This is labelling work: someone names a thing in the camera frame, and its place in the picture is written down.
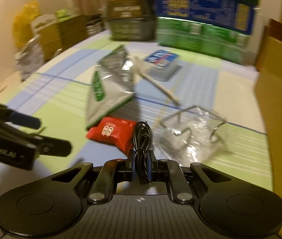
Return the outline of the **blue white gum tin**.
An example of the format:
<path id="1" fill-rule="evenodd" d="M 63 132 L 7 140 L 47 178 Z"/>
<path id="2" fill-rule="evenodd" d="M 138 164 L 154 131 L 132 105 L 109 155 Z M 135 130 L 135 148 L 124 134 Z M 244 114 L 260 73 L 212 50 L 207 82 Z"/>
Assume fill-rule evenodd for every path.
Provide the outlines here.
<path id="1" fill-rule="evenodd" d="M 179 69 L 179 55 L 157 50 L 143 59 L 146 73 L 157 81 L 168 81 Z"/>

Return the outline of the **red snack packet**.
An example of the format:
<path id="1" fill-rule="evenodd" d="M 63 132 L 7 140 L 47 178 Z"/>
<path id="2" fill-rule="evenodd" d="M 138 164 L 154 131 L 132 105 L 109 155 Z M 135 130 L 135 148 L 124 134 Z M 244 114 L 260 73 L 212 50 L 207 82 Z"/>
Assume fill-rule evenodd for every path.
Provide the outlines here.
<path id="1" fill-rule="evenodd" d="M 133 133 L 137 122 L 115 117 L 104 117 L 91 127 L 86 138 L 103 144 L 114 145 L 126 156 L 133 148 Z"/>

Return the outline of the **clear crumpled plastic wrapper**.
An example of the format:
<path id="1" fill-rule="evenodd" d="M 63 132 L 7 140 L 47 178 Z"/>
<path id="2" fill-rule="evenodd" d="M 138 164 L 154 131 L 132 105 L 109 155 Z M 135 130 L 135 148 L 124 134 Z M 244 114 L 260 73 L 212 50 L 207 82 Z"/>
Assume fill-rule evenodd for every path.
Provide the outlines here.
<path id="1" fill-rule="evenodd" d="M 154 132 L 154 147 L 164 158 L 180 166 L 203 163 L 225 147 L 228 121 L 217 112 L 199 105 L 162 118 Z"/>

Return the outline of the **silver crumpled foil bag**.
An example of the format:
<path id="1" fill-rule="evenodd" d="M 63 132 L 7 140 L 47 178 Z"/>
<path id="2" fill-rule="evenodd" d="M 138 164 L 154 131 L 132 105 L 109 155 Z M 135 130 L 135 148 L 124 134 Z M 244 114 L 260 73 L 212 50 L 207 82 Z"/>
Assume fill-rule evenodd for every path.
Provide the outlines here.
<path id="1" fill-rule="evenodd" d="M 35 35 L 14 56 L 14 69 L 19 73 L 21 81 L 25 81 L 44 64 L 44 53 L 39 38 L 40 35 Z"/>

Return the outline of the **silver green foil pouch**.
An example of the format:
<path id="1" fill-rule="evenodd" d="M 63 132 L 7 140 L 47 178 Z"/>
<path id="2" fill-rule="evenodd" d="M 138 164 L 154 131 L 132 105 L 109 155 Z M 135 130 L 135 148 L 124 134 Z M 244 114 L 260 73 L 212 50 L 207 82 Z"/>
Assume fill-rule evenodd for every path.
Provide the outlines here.
<path id="1" fill-rule="evenodd" d="M 87 96 L 87 129 L 134 97 L 133 66 L 124 45 L 97 62 Z"/>

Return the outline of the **yellow plastic bag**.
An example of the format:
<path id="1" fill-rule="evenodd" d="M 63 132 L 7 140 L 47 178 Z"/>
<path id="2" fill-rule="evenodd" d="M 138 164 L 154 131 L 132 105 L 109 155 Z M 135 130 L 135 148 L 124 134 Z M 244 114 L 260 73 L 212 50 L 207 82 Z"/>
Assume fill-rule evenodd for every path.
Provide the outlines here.
<path id="1" fill-rule="evenodd" d="M 22 11 L 14 17 L 12 35 L 14 45 L 20 51 L 33 38 L 31 23 L 41 16 L 38 1 L 30 1 L 23 6 Z"/>

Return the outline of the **brown side cardboard box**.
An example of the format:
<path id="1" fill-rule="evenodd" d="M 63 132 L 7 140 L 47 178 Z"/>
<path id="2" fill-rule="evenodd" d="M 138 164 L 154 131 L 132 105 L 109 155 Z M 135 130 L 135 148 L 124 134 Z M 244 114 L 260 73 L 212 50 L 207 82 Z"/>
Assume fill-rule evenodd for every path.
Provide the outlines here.
<path id="1" fill-rule="evenodd" d="M 38 35 L 44 60 L 54 57 L 57 50 L 65 51 L 87 38 L 84 15 L 58 22 L 56 15 L 44 14 L 31 22 L 33 35 Z"/>

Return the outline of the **green shrink-wrapped drink pack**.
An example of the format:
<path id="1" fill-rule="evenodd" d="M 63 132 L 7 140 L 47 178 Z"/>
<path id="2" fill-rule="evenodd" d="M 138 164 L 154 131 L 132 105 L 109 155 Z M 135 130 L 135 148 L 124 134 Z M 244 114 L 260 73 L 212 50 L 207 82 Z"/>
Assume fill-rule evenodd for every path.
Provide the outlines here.
<path id="1" fill-rule="evenodd" d="M 158 17 L 157 41 L 162 46 L 202 53 L 242 65 L 249 36 L 212 24 Z"/>

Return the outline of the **dark instant noodle box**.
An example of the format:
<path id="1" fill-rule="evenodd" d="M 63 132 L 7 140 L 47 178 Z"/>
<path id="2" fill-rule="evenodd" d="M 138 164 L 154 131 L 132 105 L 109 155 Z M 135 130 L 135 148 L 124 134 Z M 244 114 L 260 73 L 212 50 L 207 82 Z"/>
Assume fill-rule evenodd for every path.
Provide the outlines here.
<path id="1" fill-rule="evenodd" d="M 108 0 L 106 21 L 113 40 L 154 40 L 154 0 Z"/>

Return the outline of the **blue milk carton box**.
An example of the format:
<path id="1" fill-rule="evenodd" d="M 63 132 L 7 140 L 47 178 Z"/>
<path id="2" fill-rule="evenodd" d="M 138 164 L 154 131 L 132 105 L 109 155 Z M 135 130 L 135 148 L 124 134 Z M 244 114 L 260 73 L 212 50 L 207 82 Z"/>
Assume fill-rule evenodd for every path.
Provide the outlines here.
<path id="1" fill-rule="evenodd" d="M 236 0 L 155 0 L 156 15 L 212 24 L 251 35 L 254 7 Z"/>

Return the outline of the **dark red gift box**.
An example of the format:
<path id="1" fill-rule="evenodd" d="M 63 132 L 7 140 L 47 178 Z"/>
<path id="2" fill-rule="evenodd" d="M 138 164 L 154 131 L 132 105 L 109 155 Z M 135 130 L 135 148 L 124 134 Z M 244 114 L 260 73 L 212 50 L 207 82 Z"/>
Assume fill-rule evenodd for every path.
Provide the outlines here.
<path id="1" fill-rule="evenodd" d="M 282 23 L 274 19 L 269 19 L 268 24 L 264 27 L 263 36 L 258 50 L 258 55 L 255 59 L 255 67 L 258 72 L 260 72 L 262 69 L 266 41 L 269 37 L 272 37 L 282 42 Z"/>

